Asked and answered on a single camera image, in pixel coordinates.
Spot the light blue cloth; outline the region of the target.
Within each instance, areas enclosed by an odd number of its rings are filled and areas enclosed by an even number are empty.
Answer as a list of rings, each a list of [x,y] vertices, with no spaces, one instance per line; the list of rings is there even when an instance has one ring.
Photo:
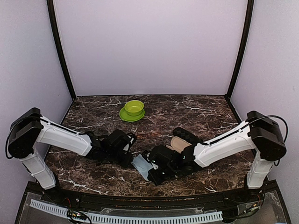
[[[136,170],[141,174],[141,176],[148,180],[149,171],[153,168],[152,164],[147,162],[141,154],[133,159],[131,164],[136,168]]]

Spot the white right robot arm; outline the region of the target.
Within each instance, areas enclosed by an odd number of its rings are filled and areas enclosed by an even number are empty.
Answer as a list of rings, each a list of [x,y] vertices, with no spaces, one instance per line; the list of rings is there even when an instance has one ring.
[[[247,203],[256,196],[256,189],[262,187],[274,163],[286,154],[286,138],[273,118],[273,115],[250,111],[247,119],[237,127],[207,141],[177,127],[169,146],[156,146],[144,156],[153,165],[147,178],[160,185],[168,179],[187,176],[216,161],[253,149],[256,155],[246,175],[246,186],[238,193],[238,198]]]

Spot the black checkered glasses case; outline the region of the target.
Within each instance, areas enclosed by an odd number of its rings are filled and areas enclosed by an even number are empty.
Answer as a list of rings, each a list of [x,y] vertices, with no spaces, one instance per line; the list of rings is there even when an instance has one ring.
[[[190,143],[191,145],[197,145],[197,144],[202,144],[203,140],[192,134],[191,132],[181,128],[181,127],[176,127],[172,131],[173,136],[179,137],[186,142]]]

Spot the pink translucent sunglasses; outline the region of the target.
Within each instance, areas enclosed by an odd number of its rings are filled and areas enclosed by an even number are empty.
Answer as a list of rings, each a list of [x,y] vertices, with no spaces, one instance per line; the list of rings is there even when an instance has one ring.
[[[137,132],[137,137],[139,139],[146,139],[146,138],[156,138],[156,137],[159,137],[160,136],[160,133],[159,131],[142,131],[142,132]]]

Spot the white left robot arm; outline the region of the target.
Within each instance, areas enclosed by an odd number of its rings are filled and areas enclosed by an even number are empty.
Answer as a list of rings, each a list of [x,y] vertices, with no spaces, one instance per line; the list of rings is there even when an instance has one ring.
[[[61,190],[54,173],[48,168],[38,151],[36,143],[59,147],[91,160],[113,160],[126,168],[133,160],[130,149],[137,137],[116,129],[110,135],[96,136],[92,132],[77,132],[59,125],[41,115],[33,107],[15,120],[5,144],[8,159],[16,158],[39,182],[55,203],[63,203],[66,193]]]

